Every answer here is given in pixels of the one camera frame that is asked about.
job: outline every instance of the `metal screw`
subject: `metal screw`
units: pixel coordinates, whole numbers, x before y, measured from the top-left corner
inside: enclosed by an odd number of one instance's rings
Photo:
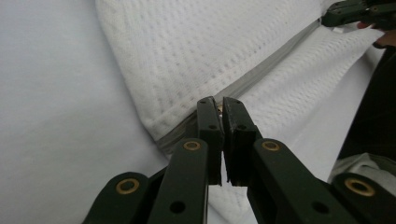
[[[219,115],[222,115],[222,105],[218,105],[218,113]]]
[[[195,142],[195,141],[190,141],[190,142],[186,142],[183,145],[183,147],[186,148],[187,150],[194,151],[194,150],[200,149],[201,144],[199,144],[198,142]]]
[[[361,196],[371,197],[375,195],[373,187],[357,178],[348,178],[344,183],[347,188]]]
[[[121,180],[117,186],[116,191],[119,194],[130,194],[135,192],[139,188],[139,181],[133,178]]]
[[[267,150],[270,150],[270,151],[278,151],[278,150],[280,150],[280,146],[277,143],[271,142],[271,141],[263,142],[262,143],[262,147],[267,149]]]

